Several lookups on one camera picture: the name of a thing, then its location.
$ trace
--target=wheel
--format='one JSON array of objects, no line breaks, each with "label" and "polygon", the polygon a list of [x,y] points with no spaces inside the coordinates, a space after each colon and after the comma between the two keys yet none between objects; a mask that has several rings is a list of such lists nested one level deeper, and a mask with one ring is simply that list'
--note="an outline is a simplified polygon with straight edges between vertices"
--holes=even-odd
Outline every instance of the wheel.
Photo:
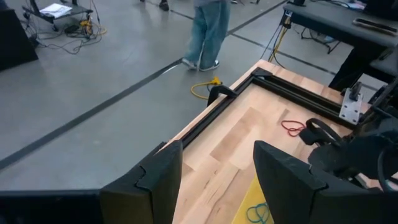
[{"label": "wheel", "polygon": [[59,30],[58,30],[58,27],[56,26],[56,25],[53,25],[52,26],[52,30],[54,30],[55,32],[58,32]]},{"label": "wheel", "polygon": [[25,19],[28,20],[30,18],[30,13],[24,12],[23,16],[24,16]]}]

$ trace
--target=black aluminum frame rail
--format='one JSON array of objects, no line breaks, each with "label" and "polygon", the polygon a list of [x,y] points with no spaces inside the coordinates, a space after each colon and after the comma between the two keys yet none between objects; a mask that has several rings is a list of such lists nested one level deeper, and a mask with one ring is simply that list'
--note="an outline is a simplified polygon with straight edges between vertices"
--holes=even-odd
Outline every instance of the black aluminum frame rail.
[{"label": "black aluminum frame rail", "polygon": [[[181,138],[185,149],[199,134],[220,115],[249,85],[255,84],[276,95],[282,96],[287,100],[296,103],[304,108],[319,114],[320,116],[334,121],[348,129],[354,129],[355,125],[339,117],[341,105],[323,96],[308,91],[294,83],[273,75],[271,72],[257,67],[243,82],[241,82],[232,94],[227,95],[218,105],[205,115],[189,132]],[[216,100],[218,94],[209,97],[208,105]]]}]

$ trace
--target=wooden tabletop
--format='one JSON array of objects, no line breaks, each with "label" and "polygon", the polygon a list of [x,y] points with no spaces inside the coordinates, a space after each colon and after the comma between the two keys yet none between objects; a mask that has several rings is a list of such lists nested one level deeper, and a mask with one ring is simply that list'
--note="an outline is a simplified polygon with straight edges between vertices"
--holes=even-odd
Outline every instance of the wooden tabletop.
[{"label": "wooden tabletop", "polygon": [[[263,60],[231,88],[237,87],[256,67],[332,101],[342,101],[337,91]],[[207,107],[173,139],[180,139],[222,98]],[[306,146],[298,137],[290,137],[280,122],[289,119],[304,123],[310,118],[320,117],[259,86],[248,86],[184,150],[174,223],[231,223],[256,173],[252,159],[254,141],[261,139],[307,162],[313,147]],[[320,119],[340,135],[350,133],[330,120]]]}]

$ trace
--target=yellow extension cord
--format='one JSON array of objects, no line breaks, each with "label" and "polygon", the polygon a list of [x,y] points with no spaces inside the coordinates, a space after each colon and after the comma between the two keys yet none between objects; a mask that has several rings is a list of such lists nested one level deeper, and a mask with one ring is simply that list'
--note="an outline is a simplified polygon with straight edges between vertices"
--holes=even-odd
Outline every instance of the yellow extension cord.
[{"label": "yellow extension cord", "polygon": [[[287,25],[287,24],[289,24],[289,23],[290,23],[290,17],[288,17],[288,18],[285,20],[284,24]],[[273,50],[271,56],[268,58],[268,62],[272,62],[272,60],[274,59],[274,55],[275,55],[276,52],[278,51],[279,45],[280,45],[280,43],[282,43],[282,39],[284,38],[286,32],[287,32],[287,28],[286,28],[286,27],[283,27],[283,28],[282,28],[282,34],[281,34],[280,37],[279,37],[278,44],[275,46],[275,49]]]},{"label": "yellow extension cord", "polygon": [[208,100],[208,97],[207,97],[207,96],[202,96],[202,95],[199,95],[198,93],[195,93],[195,88],[196,88],[196,87],[198,87],[198,86],[205,86],[205,85],[221,85],[221,81],[220,81],[220,79],[219,79],[218,77],[214,77],[214,78],[212,79],[212,81],[210,81],[210,82],[195,84],[195,85],[193,85],[193,86],[191,87],[191,93],[192,93],[195,97],[197,97],[197,98],[204,99],[204,100]]},{"label": "yellow extension cord", "polygon": [[99,29],[98,35],[103,35],[107,32],[106,28],[96,24],[95,22],[91,22],[91,20],[83,20],[80,21],[80,26],[86,30],[88,34],[93,34],[93,26],[96,26]]}]

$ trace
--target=gray floor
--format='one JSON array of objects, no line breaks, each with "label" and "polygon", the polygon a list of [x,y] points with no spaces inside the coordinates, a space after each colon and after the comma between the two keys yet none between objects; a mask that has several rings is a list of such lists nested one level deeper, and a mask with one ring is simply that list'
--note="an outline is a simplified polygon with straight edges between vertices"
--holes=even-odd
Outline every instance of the gray floor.
[{"label": "gray floor", "polygon": [[[51,1],[38,2],[45,6]],[[80,2],[89,6],[89,1]],[[189,72],[177,65],[156,75],[186,49],[194,16],[192,0],[171,0],[172,12],[162,12],[155,0],[96,0],[101,23],[108,29],[100,43],[83,47],[77,55],[38,49],[39,61],[1,72],[0,159],[141,80],[155,79],[2,170],[0,189],[102,187],[178,133],[206,106],[206,101],[190,94],[190,87],[215,75],[225,85],[232,84],[259,60],[279,23],[280,0],[261,0],[258,6],[243,2],[244,6],[232,5],[229,28],[234,34],[226,38],[220,68],[212,72]],[[23,0],[9,2],[19,16],[22,4]],[[35,23],[40,30],[50,30],[45,22]],[[301,32],[303,27],[294,29]],[[46,44],[69,41],[67,37],[43,40]],[[277,58],[289,70],[327,85],[350,50],[342,43],[328,55],[324,46],[301,40],[292,29]],[[361,80],[369,86],[363,90],[366,99],[383,85],[366,75]]]}]

